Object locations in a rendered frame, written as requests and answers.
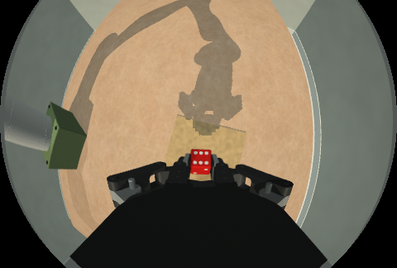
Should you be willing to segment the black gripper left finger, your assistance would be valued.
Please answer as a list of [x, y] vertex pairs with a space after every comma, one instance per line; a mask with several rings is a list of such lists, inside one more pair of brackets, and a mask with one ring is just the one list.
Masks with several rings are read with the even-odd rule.
[[[134, 194], [163, 184], [164, 191], [187, 189], [187, 179], [190, 176], [190, 154], [186, 153], [185, 156], [181, 156], [173, 166], [166, 166], [165, 162], [158, 161], [133, 170], [109, 175], [107, 182], [114, 207], [118, 207]], [[155, 181], [150, 183], [152, 175], [155, 175]]]

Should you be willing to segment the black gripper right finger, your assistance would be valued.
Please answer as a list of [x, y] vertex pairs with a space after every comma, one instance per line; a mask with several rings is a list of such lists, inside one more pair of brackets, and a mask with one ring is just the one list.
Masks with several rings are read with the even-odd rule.
[[[211, 180], [215, 180], [215, 189], [238, 192], [240, 187], [277, 203], [285, 210], [294, 185], [291, 181], [243, 164], [236, 165], [235, 169], [225, 168], [229, 168], [228, 164], [216, 154], [211, 154], [210, 175]], [[245, 184], [246, 177], [251, 180], [251, 186]]]

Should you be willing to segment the olive-tan square mat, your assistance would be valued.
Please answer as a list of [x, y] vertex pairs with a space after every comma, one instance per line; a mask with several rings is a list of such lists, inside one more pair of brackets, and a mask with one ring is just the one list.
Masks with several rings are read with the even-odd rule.
[[165, 157], [166, 166], [173, 164], [192, 149], [211, 150], [229, 168], [240, 164], [246, 132], [177, 116]]

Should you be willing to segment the red die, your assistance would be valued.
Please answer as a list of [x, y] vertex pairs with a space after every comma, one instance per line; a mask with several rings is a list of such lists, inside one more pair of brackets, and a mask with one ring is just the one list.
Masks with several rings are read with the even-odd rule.
[[211, 170], [211, 150], [191, 150], [190, 173], [209, 175]]

